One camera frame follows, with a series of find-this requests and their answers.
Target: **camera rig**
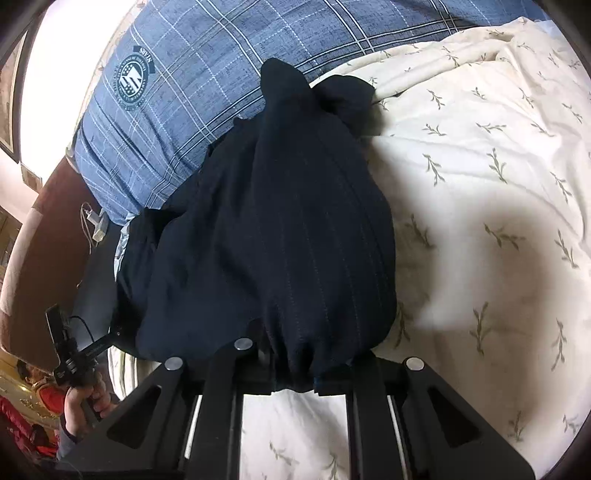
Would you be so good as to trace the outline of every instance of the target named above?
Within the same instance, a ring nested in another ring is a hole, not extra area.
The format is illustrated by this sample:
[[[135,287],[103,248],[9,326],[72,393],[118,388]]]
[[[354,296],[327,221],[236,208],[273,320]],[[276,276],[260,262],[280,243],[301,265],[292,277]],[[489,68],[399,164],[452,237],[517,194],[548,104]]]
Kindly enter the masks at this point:
[[[82,351],[59,308],[47,312],[58,383],[92,381],[118,333]],[[273,352],[260,321],[207,361],[172,357],[56,465],[60,478],[237,480],[245,394],[270,395]],[[529,464],[420,358],[367,352],[297,391],[345,395],[353,480],[533,480]],[[200,404],[197,421],[191,421]],[[88,415],[93,417],[87,407]],[[184,452],[190,445],[190,454]]]

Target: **logo patch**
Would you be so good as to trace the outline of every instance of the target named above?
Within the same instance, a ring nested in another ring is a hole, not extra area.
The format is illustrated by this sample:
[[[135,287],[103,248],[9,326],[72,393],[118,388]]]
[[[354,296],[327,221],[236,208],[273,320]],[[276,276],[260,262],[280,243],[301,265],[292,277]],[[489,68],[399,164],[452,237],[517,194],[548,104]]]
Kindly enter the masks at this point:
[[[155,73],[154,59],[145,47],[134,46],[134,52],[115,69],[113,89],[119,104],[127,111],[139,107],[148,85],[148,77]]]

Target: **white bedsheet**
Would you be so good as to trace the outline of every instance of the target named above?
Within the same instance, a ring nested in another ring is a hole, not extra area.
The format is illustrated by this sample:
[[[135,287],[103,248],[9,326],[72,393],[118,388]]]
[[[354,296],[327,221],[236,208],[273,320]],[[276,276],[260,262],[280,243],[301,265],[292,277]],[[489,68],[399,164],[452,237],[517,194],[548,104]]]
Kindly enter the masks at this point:
[[[542,477],[591,408],[591,80],[525,18],[336,73],[376,87],[399,310],[375,353],[422,357]],[[247,398],[241,478],[347,478],[344,405]]]

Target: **human hand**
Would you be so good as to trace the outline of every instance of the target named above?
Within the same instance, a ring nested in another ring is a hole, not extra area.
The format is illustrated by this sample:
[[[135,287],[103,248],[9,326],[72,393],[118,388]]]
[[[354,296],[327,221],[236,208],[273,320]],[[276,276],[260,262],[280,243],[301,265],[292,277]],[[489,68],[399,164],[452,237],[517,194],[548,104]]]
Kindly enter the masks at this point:
[[[82,402],[89,399],[92,408],[104,419],[116,405],[111,402],[111,394],[107,392],[105,382],[100,373],[96,373],[94,386],[70,388],[66,393],[64,417],[66,430],[76,438],[83,438],[90,431],[90,425],[82,410]]]

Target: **black cable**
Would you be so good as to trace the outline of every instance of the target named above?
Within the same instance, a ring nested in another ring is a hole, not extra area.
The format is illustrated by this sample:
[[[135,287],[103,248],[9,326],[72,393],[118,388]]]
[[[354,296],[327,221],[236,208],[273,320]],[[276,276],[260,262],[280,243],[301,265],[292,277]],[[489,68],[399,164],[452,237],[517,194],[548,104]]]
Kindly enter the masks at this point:
[[[80,320],[84,324],[84,326],[86,327],[86,331],[88,332],[88,335],[90,335],[90,340],[92,340],[92,342],[94,343],[95,342],[95,338],[92,336],[92,333],[90,332],[90,329],[88,328],[88,325],[84,321],[84,318],[80,317],[79,315],[72,315],[70,317],[70,320],[72,320],[72,319],[78,319],[78,320]]]

